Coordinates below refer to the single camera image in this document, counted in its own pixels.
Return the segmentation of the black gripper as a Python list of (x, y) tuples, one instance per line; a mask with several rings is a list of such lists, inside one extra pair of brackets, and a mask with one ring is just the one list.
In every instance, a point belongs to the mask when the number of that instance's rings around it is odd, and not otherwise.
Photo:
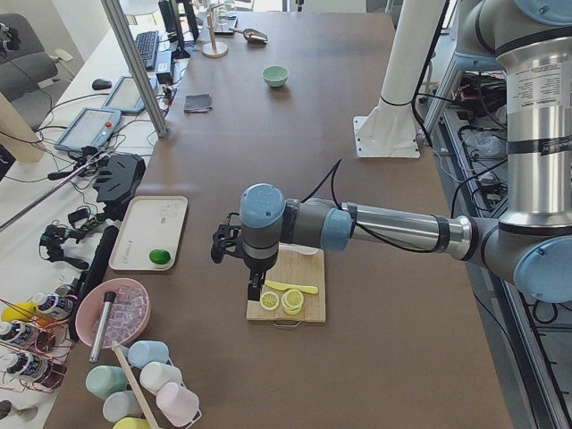
[(241, 246), (244, 253), (243, 260), (249, 268), (248, 300), (259, 301), (264, 286), (265, 274), (276, 264), (279, 242), (275, 241), (264, 248), (257, 248), (243, 239)]

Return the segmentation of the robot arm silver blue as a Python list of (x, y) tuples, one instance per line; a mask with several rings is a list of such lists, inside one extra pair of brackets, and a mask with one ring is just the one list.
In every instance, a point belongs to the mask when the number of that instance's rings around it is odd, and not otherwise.
[(442, 217), (313, 198), (269, 184), (244, 191), (238, 250), (259, 300), (281, 243), (341, 251), (380, 240), (415, 253), (480, 265), (549, 303), (571, 298), (571, 4), (466, 2), (458, 47), (492, 55), (507, 78), (509, 194), (499, 218)]

